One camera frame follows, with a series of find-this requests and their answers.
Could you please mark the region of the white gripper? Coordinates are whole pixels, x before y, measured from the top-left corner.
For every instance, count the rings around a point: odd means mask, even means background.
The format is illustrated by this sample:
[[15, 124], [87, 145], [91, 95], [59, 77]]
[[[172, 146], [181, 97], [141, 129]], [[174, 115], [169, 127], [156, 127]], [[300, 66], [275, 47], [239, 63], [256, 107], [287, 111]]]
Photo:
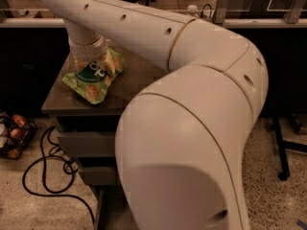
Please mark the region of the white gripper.
[[110, 52], [106, 50], [106, 41], [103, 37], [100, 36], [97, 41], [90, 44], [78, 44], [72, 39], [69, 39], [68, 42], [78, 71], [82, 71], [87, 66], [88, 61], [98, 60], [98, 65], [112, 79], [115, 78], [115, 66]]

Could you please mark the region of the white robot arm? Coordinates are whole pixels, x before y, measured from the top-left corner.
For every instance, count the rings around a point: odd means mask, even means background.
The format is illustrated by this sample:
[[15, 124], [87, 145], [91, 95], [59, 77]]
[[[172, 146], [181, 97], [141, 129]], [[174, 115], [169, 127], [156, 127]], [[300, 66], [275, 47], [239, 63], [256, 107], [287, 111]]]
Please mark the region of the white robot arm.
[[268, 93], [248, 39], [120, 0], [42, 0], [164, 71], [119, 121], [115, 154], [139, 230], [249, 230], [242, 159]]

